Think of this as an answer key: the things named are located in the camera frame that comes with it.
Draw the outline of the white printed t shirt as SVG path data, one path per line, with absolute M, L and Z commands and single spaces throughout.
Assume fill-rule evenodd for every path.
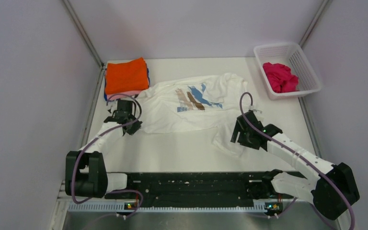
M 147 134 L 168 134 L 217 128 L 213 145 L 239 157 L 245 147 L 231 142 L 248 82 L 234 73 L 163 81 L 142 91 L 136 98 L 142 108 L 141 130 Z

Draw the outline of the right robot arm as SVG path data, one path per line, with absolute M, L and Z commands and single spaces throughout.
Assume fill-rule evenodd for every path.
M 297 177 L 278 169 L 266 172 L 262 177 L 265 196 L 293 196 L 312 204 L 330 220 L 338 219 L 346 211 L 353 214 L 352 205 L 360 195 L 352 169 L 347 164 L 336 165 L 310 153 L 275 125 L 263 126 L 253 111 L 237 117 L 231 142 L 263 149 L 302 174 Z

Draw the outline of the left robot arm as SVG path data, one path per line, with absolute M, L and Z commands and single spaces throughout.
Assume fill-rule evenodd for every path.
M 116 109 L 103 121 L 93 139 L 80 150 L 66 155 L 65 192 L 74 203 L 102 198 L 110 188 L 115 189 L 117 176 L 109 182 L 104 156 L 117 140 L 141 128 L 141 115 L 142 108 L 136 99 L 118 100 Z

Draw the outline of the folded orange t shirt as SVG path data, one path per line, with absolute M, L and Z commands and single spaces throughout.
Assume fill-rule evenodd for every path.
M 104 92 L 107 95 L 148 89 L 150 84 L 146 61 L 140 57 L 130 62 L 107 64 L 105 83 Z

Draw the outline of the crumpled magenta t shirt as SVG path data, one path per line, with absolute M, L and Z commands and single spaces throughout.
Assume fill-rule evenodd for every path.
M 275 93 L 296 92 L 299 78 L 292 74 L 291 69 L 283 64 L 266 62 L 263 70 Z

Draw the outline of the white plastic laundry basket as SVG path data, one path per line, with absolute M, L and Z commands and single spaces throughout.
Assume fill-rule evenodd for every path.
M 253 52 L 271 100 L 304 97 L 322 89 L 319 78 L 298 44 L 260 45 Z

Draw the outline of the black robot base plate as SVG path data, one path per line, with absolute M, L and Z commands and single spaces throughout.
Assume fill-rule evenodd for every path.
M 127 175 L 127 193 L 106 199 L 135 199 L 143 195 L 142 208 L 252 207 L 255 200 L 290 198 L 269 191 L 264 172 L 132 172 Z

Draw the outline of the aluminium frame rail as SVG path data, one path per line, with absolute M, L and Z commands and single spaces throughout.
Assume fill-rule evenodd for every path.
M 115 190 L 106 193 L 102 198 L 72 197 L 61 190 L 57 196 L 58 201 L 68 201 L 69 211 L 72 212 L 112 212 L 131 214 L 142 213 L 263 213 L 273 215 L 275 212 L 283 213 L 288 202 L 293 198 L 289 195 L 270 195 L 262 199 L 254 199 L 240 195 L 230 195 L 224 198 L 222 194 L 211 196 L 184 194 L 161 195 L 151 194 L 145 189 Z

